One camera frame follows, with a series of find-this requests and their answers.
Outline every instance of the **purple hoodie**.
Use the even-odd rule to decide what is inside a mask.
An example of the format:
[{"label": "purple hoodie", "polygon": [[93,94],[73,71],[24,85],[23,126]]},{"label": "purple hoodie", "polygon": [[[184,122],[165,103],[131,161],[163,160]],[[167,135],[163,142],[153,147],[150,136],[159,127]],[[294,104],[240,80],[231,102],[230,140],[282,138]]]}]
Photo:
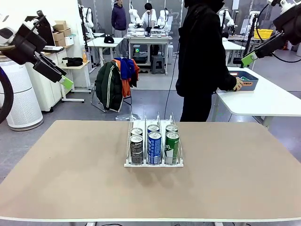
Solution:
[{"label": "purple hoodie", "polygon": [[124,31],[127,28],[126,11],[117,3],[114,4],[112,11],[112,26],[119,31]]}]

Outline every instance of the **person in white shirt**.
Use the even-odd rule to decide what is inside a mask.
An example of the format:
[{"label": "person in white shirt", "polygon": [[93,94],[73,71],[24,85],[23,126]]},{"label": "person in white shirt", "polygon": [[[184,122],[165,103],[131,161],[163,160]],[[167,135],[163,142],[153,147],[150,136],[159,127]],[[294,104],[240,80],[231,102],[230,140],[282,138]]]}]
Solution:
[{"label": "person in white shirt", "polygon": [[142,21],[146,23],[147,29],[154,28],[157,23],[156,11],[152,8],[150,3],[146,3],[144,8],[146,12],[142,16]]}]

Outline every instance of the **black pants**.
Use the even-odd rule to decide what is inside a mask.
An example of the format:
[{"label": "black pants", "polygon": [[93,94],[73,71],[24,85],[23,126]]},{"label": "black pants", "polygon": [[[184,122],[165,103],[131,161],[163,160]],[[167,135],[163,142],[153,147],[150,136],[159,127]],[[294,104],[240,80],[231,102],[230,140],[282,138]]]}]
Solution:
[{"label": "black pants", "polygon": [[181,121],[207,121],[212,103],[212,95],[184,97]]}]

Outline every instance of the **hand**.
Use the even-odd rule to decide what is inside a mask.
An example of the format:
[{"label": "hand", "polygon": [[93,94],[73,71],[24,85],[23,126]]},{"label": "hand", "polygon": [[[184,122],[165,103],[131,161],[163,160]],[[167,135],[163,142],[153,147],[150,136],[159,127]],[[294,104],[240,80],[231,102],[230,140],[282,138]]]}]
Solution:
[{"label": "hand", "polygon": [[243,84],[243,81],[239,77],[236,77],[236,86],[233,88],[233,90],[239,91],[243,87]]}]

